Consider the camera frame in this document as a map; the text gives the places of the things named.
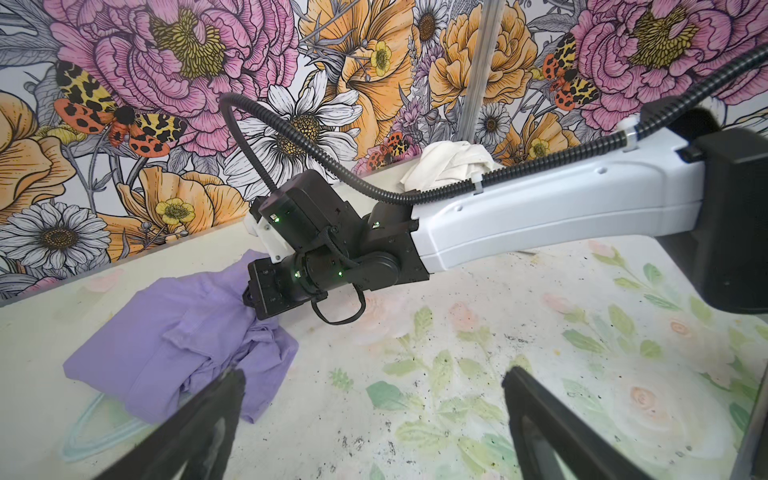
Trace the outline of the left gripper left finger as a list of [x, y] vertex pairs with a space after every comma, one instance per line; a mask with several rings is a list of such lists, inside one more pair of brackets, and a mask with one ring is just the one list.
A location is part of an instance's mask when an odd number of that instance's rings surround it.
[[246, 379], [227, 369], [100, 479], [221, 479], [240, 421]]

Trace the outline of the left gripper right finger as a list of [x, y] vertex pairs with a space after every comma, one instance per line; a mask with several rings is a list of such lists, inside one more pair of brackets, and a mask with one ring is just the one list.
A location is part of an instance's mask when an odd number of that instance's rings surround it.
[[523, 478], [562, 479], [561, 463], [578, 479], [648, 477], [525, 369], [510, 369], [502, 388]]

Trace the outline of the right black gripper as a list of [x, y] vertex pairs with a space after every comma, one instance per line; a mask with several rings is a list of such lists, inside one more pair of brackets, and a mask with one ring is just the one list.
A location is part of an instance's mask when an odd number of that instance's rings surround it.
[[261, 223], [293, 251], [275, 253], [248, 264], [243, 303], [267, 320], [310, 303], [320, 320], [318, 303], [328, 292], [352, 280], [360, 265], [358, 242], [363, 218], [315, 170], [295, 176], [258, 207]]

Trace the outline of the purple cloth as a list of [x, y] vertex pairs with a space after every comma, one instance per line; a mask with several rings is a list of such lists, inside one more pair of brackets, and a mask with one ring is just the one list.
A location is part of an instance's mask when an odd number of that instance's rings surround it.
[[147, 423], [162, 423], [184, 398], [234, 367], [246, 380], [240, 415], [255, 422], [298, 352], [277, 319], [260, 320], [242, 301], [247, 266], [263, 256], [248, 250], [221, 271], [155, 281], [64, 362], [66, 377]]

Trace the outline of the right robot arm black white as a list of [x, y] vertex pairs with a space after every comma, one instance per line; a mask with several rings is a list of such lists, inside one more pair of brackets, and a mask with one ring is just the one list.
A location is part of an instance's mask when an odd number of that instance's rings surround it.
[[575, 240], [654, 238], [709, 306], [767, 310], [767, 140], [695, 110], [648, 139], [437, 202], [414, 193], [355, 213], [316, 171], [258, 202], [266, 258], [243, 302], [259, 319], [351, 286], [358, 295], [426, 281], [477, 259]]

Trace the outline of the white cloth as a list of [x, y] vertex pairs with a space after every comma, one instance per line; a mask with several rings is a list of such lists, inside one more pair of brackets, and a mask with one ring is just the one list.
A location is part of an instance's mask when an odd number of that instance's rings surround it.
[[486, 148], [467, 141], [439, 141], [427, 145], [401, 178], [405, 191], [426, 191], [500, 169]]

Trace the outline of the right aluminium corner post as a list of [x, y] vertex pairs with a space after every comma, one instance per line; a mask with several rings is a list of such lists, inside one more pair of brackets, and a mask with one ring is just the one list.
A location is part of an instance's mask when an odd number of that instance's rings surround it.
[[454, 137], [457, 141], [474, 141], [475, 125], [487, 89], [504, 5], [505, 1], [485, 1], [482, 5], [482, 18], [477, 29], [478, 38], [474, 58], [471, 62], [470, 83]]

